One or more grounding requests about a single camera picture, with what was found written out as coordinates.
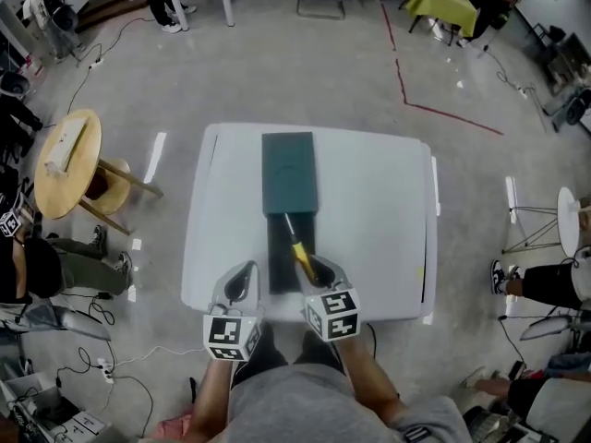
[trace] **black shorts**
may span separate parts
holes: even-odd
[[[517,379],[509,387],[507,405],[524,420],[548,379]]]
[[[548,305],[581,308],[571,277],[572,264],[538,266],[525,271],[524,297]]]

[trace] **green tablecloth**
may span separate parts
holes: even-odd
[[[405,8],[415,16],[430,15],[458,25],[464,36],[472,36],[478,17],[469,0],[408,0]]]

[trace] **gray floor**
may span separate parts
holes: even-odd
[[[219,0],[185,1],[199,6],[189,17],[190,31],[170,35],[155,23],[132,23],[72,105],[97,112],[103,156],[125,158],[139,177],[148,168],[158,133],[166,133],[154,176],[164,198],[134,191],[115,215],[132,235],[109,231],[112,257],[125,249],[137,268],[134,293],[106,305],[116,317],[110,331],[119,361],[142,356],[155,345],[178,352],[201,347],[201,314],[180,300],[189,189],[201,135],[211,123],[261,122],[390,133],[430,145],[438,160],[441,204],[436,308],[426,320],[375,324],[378,360],[408,401],[453,393],[478,365],[508,371],[516,355],[494,319],[504,313],[505,299],[491,296],[488,286],[489,262],[500,255],[509,228],[505,179],[515,179],[522,205],[551,206],[561,186],[576,196],[587,194],[588,135],[578,127],[554,133],[548,120],[540,120],[532,98],[526,100],[503,84],[497,63],[476,47],[448,47],[426,19],[408,34],[411,18],[393,1],[385,7],[396,51],[374,0],[346,0],[342,22],[299,18],[296,0],[233,0],[236,24],[231,29],[225,26]],[[136,17],[151,15],[143,10],[111,20],[87,44],[109,44]],[[542,79],[520,51],[502,38],[490,50],[511,80],[522,86],[535,83],[546,100]],[[504,135],[405,105],[397,60],[409,102]],[[58,121],[86,73],[87,63],[75,68],[71,59],[51,67],[31,106],[48,123]],[[38,136],[30,160],[36,159],[45,136]],[[534,218],[526,227],[541,221]],[[88,213],[75,210],[63,220],[47,221],[45,230],[84,241],[94,223]],[[562,259],[561,250],[553,248],[504,262],[533,266]],[[88,306],[87,299],[71,297],[70,302]],[[549,311],[525,299],[512,307],[514,315]],[[516,339],[527,322],[508,320],[510,335]],[[295,355],[300,334],[301,329],[281,326],[280,349]],[[545,338],[519,348],[536,369],[565,340],[565,335]],[[79,346],[93,359],[109,356],[103,343],[65,332],[31,334],[25,344],[37,368],[50,373],[63,365],[82,368]],[[116,374],[138,377],[151,390],[155,405],[150,430],[186,409],[188,377],[201,379],[207,362],[204,352],[174,356],[158,351],[145,361],[122,365]],[[136,435],[143,426],[149,402],[136,383],[116,384],[109,406],[101,411],[109,386],[100,372],[65,372],[63,382],[69,399],[127,435]]]

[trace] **screwdriver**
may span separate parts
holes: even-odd
[[[308,253],[306,249],[304,249],[304,245],[302,245],[301,241],[298,241],[296,237],[296,232],[294,231],[294,226],[292,225],[291,220],[289,220],[289,215],[287,213],[285,215],[285,220],[287,221],[287,228],[289,229],[289,234],[292,237],[292,248],[294,249],[295,259],[297,259],[302,268],[304,268],[304,272],[308,276],[308,280],[312,284],[316,284],[318,282],[318,278],[316,277],[316,273],[310,264],[310,259],[308,257]]]

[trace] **power strip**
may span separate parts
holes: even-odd
[[[97,362],[101,367],[101,372],[103,373],[103,378],[107,384],[114,384],[115,381],[113,380],[113,363],[109,363],[106,359],[98,358]]]

